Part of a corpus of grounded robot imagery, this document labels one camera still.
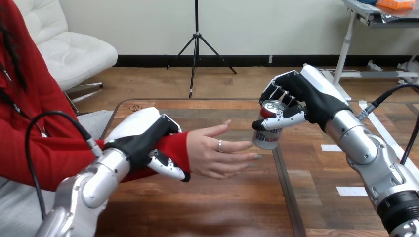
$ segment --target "red sweater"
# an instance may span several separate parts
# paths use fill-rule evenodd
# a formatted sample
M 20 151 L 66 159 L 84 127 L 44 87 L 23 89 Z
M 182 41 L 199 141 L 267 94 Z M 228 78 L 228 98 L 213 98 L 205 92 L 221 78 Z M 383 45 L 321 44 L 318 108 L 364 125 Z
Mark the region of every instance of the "red sweater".
M 18 95 L 6 76 L 0 71 L 0 87 L 14 100 L 27 115 L 36 116 L 45 111 L 60 110 L 76 118 L 64 93 L 48 72 L 48 68 L 26 28 L 23 17 L 12 0 L 0 2 L 0 23 L 9 31 L 19 57 L 19 67 L 28 84 L 27 92 L 18 85 L 11 58 L 0 34 L 0 63 L 18 85 Z M 0 101 L 0 176 L 33 185 L 26 163 L 24 136 L 29 120 L 18 114 L 7 103 Z M 31 155 L 41 188 L 55 191 L 59 183 L 76 175 L 88 166 L 95 157 L 79 132 L 65 118 L 43 117 L 40 127 L 45 127 L 50 137 L 41 137 L 34 126 L 31 134 Z M 183 170 L 189 172 L 186 151 L 187 133 L 164 137 L 156 146 L 168 155 Z M 103 141 L 97 143 L 103 147 Z M 155 174 L 150 169 L 141 170 L 125 181 Z

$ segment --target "silver ring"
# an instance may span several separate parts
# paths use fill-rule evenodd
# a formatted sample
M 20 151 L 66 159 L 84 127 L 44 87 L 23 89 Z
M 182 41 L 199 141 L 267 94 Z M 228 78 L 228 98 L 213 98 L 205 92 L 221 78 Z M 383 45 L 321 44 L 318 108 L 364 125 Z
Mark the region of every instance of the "silver ring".
M 218 141 L 218 151 L 219 151 L 219 152 L 222 152 L 222 151 L 221 151 L 221 142 L 222 142 L 222 140 L 220 139 L 220 140 Z

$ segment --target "white table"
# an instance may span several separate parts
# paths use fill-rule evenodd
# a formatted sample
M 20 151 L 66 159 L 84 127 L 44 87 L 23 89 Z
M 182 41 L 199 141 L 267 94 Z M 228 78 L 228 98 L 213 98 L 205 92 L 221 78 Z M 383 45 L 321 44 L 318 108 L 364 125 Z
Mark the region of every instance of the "white table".
M 347 12 L 351 15 L 349 21 L 348 32 L 343 40 L 342 50 L 340 52 L 339 61 L 336 67 L 335 76 L 329 71 L 322 71 L 324 76 L 333 83 L 337 90 L 342 94 L 346 100 L 351 100 L 351 97 L 339 85 L 341 78 L 418 78 L 418 73 L 410 73 L 403 71 L 394 72 L 349 72 L 344 73 L 343 66 L 348 55 L 349 46 L 351 44 L 352 35 L 355 27 L 355 22 L 359 20 L 368 27 L 373 28 L 419 28 L 419 19 L 417 22 L 390 22 L 383 23 L 379 10 L 368 4 L 360 3 L 357 0 L 342 0 L 347 6 Z

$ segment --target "robotic arm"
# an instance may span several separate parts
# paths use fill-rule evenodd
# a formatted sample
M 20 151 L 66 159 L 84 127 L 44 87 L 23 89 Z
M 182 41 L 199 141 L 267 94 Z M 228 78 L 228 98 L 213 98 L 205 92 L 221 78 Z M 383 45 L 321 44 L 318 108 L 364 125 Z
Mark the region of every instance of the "robotic arm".
M 35 237 L 94 236 L 97 219 L 110 195 L 129 173 L 138 169 L 149 167 L 188 182 L 189 173 L 165 154 L 153 150 L 163 136 L 178 132 L 180 126 L 167 115 L 160 115 L 156 108 L 143 109 L 127 117 L 105 139 L 105 151 L 94 151 L 97 159 L 92 164 L 61 182 L 53 210 Z
M 393 149 L 357 119 L 348 103 L 314 67 L 301 73 L 276 76 L 262 93 L 264 100 L 288 102 L 289 109 L 275 118 L 255 121 L 266 131 L 303 121 L 316 123 L 346 153 L 346 160 L 362 178 L 370 201 L 391 237 L 419 237 L 419 184 L 399 164 Z

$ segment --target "cable connector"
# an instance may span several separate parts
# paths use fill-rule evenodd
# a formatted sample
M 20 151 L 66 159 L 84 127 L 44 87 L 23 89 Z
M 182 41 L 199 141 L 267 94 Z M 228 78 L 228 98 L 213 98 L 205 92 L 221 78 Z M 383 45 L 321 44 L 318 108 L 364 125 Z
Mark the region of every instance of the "cable connector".
M 93 138 L 90 138 L 86 140 L 87 144 L 89 145 L 91 151 L 96 156 L 96 158 L 99 158 L 103 156 L 103 151 L 100 148 L 100 146 L 96 143 L 96 141 Z
M 368 117 L 368 115 L 370 115 L 370 113 L 372 113 L 374 110 L 376 109 L 376 107 L 374 105 L 369 105 L 367 106 L 361 113 L 358 114 L 358 116 L 356 117 L 359 121 L 364 120 L 366 117 Z

